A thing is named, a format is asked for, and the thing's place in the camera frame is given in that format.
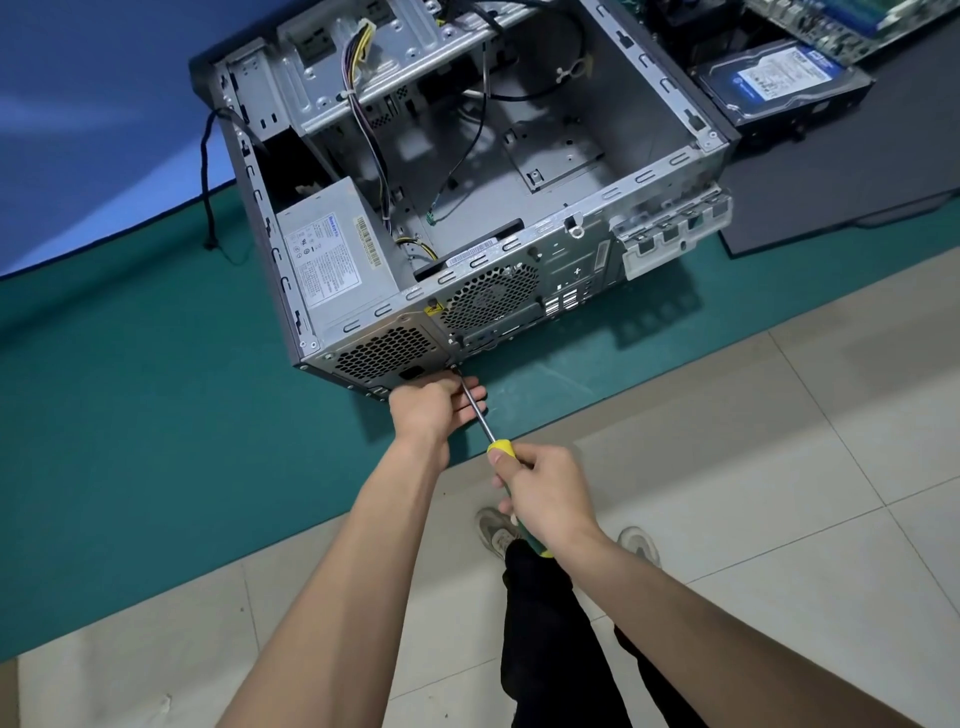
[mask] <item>screwdriver shaft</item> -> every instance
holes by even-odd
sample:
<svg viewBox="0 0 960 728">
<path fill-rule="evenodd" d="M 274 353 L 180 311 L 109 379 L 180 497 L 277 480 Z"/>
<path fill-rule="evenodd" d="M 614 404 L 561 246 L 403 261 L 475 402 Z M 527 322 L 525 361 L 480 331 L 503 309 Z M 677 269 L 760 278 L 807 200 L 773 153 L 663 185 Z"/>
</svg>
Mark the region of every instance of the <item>screwdriver shaft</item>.
<svg viewBox="0 0 960 728">
<path fill-rule="evenodd" d="M 493 432 L 490 429 L 490 426 L 487 425 L 487 420 L 483 416 L 483 412 L 480 411 L 480 405 L 477 404 L 477 400 L 473 398 L 473 395 L 470 393 L 467 383 L 464 382 L 464 378 L 460 377 L 460 386 L 464 389 L 464 394 L 467 395 L 467 399 L 470 402 L 470 406 L 473 407 L 473 411 L 477 413 L 477 420 L 480 423 L 480 426 L 483 427 L 484 434 L 487 435 L 487 439 L 492 443 L 496 442 L 496 438 L 493 437 Z"/>
</svg>

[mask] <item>power supply label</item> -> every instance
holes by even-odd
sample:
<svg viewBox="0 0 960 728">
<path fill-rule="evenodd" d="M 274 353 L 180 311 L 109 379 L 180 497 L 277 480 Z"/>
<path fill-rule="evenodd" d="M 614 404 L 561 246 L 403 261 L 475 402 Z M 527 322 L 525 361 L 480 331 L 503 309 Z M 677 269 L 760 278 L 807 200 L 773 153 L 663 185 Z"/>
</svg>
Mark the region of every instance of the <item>power supply label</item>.
<svg viewBox="0 0 960 728">
<path fill-rule="evenodd" d="M 328 301 L 360 285 L 356 263 L 332 212 L 284 239 L 308 306 Z"/>
</svg>

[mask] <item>person's legs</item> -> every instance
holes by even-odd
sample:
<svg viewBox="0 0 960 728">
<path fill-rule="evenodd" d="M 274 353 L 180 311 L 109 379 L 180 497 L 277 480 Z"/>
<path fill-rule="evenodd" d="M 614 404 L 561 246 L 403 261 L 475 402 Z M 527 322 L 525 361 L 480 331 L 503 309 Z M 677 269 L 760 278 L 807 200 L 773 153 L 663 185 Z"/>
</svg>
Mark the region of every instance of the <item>person's legs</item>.
<svg viewBox="0 0 960 728">
<path fill-rule="evenodd" d="M 660 567 L 660 554 L 657 552 L 657 547 L 654 546 L 653 540 L 643 529 L 637 526 L 625 528 L 616 542 L 641 559 L 646 559 L 655 567 Z M 620 631 L 620 628 L 614 627 L 613 633 L 616 635 L 616 640 L 620 643 L 620 646 L 636 659 L 636 666 L 640 671 L 640 677 L 643 678 L 643 684 L 647 687 L 647 691 L 663 714 L 663 719 L 667 725 L 689 726 L 690 728 L 704 726 L 706 728 L 706 724 L 690 707 L 690 704 L 684 700 L 684 697 L 667 682 L 653 663 L 647 660 L 643 653 L 630 642 L 630 639 Z"/>
<path fill-rule="evenodd" d="M 478 513 L 477 526 L 484 544 L 507 566 L 500 683 L 516 701 L 514 728 L 630 726 L 570 577 L 554 559 L 538 556 L 496 510 Z"/>
</svg>

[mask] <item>sneaker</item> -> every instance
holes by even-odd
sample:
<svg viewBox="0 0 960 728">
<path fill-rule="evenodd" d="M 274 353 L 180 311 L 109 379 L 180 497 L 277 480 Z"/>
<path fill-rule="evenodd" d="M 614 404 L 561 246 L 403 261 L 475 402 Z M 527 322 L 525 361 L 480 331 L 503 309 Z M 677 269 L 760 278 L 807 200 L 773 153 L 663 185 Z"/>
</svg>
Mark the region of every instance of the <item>sneaker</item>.
<svg viewBox="0 0 960 728">
<path fill-rule="evenodd" d="M 507 552 L 507 546 L 520 538 L 519 529 L 496 508 L 481 508 L 474 522 L 483 545 L 501 559 Z"/>
<path fill-rule="evenodd" d="M 654 540 L 650 534 L 636 525 L 627 526 L 617 537 L 616 542 L 622 548 L 631 553 L 635 553 L 641 559 L 646 559 L 658 569 L 660 568 L 660 552 L 654 546 Z"/>
</svg>

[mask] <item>screwdriver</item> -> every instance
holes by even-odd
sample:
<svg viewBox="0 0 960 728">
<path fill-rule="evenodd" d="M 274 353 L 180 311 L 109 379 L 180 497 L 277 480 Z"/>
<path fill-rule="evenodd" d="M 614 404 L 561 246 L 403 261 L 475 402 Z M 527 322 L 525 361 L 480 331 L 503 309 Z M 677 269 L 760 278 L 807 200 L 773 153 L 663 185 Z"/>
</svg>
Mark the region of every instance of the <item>screwdriver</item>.
<svg viewBox="0 0 960 728">
<path fill-rule="evenodd" d="M 514 446 L 511 444 L 510 440 L 497 440 L 493 436 L 493 430 L 490 429 L 490 426 L 487 424 L 487 419 L 483 416 L 483 412 L 480 411 L 480 406 L 477 404 L 477 400 L 475 400 L 473 395 L 470 393 L 467 383 L 464 382 L 463 375 L 461 375 L 459 371 L 456 374 L 460 377 L 460 385 L 463 387 L 464 394 L 467 395 L 470 406 L 473 407 L 473 411 L 477 413 L 477 422 L 479 422 L 480 426 L 483 427 L 484 434 L 487 435 L 487 439 L 490 440 L 490 444 L 487 446 L 487 452 L 490 452 L 492 449 L 499 449 L 516 459 Z M 504 486 L 506 487 L 507 495 L 509 496 L 511 494 L 510 485 L 504 483 Z M 519 528 L 520 534 L 524 539 L 526 539 L 526 542 L 537 554 L 543 558 L 553 558 L 553 554 L 550 553 L 550 549 L 541 544 L 537 537 L 530 533 L 530 531 L 527 530 L 527 527 L 523 525 L 523 523 L 519 521 L 516 516 L 514 516 L 514 523 L 516 523 L 516 527 Z"/>
</svg>

